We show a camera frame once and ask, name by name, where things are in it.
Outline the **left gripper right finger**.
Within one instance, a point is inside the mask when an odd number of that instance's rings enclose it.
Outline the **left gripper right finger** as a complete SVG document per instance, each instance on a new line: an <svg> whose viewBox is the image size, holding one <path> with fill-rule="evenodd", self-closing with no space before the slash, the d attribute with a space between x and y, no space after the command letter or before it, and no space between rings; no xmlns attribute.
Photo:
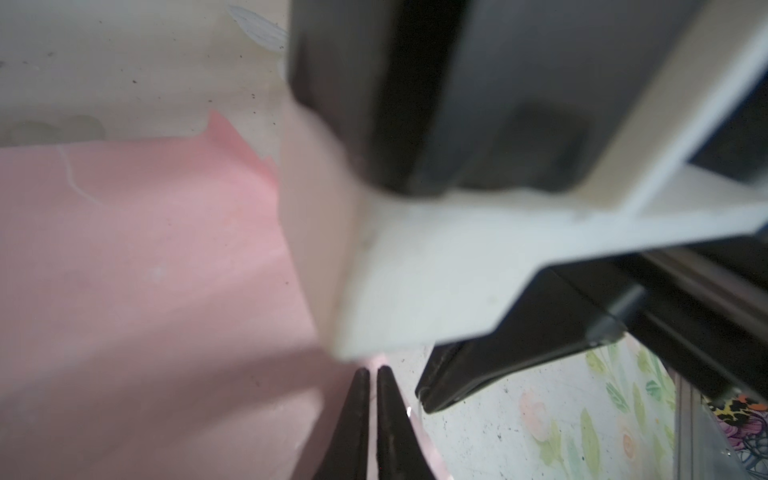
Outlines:
<svg viewBox="0 0 768 480"><path fill-rule="evenodd" d="M407 415L394 373L377 371L376 459L380 480L435 480Z"/></svg>

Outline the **purple wrapping paper sheet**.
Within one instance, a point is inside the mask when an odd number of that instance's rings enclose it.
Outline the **purple wrapping paper sheet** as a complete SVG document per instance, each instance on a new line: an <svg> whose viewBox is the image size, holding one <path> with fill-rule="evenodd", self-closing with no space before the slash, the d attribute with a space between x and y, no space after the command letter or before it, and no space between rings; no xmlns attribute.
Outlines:
<svg viewBox="0 0 768 480"><path fill-rule="evenodd" d="M356 365L318 344L270 159L189 137L1 152L1 475L310 479Z"/></svg>

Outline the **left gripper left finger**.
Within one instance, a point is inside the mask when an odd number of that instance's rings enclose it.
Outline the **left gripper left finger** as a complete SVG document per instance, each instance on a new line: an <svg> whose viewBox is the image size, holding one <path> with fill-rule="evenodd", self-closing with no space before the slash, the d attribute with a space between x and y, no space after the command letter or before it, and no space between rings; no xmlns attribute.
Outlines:
<svg viewBox="0 0 768 480"><path fill-rule="evenodd" d="M361 367L352 378L331 441L315 479L367 478L370 421L370 371Z"/></svg>

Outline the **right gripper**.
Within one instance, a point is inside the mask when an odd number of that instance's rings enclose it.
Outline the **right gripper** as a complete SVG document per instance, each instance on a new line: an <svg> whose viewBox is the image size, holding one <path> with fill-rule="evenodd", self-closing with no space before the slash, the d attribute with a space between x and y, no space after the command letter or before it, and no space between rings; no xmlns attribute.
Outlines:
<svg viewBox="0 0 768 480"><path fill-rule="evenodd" d="M767 394L763 1L294 1L279 214L324 349L429 414L634 335Z"/></svg>

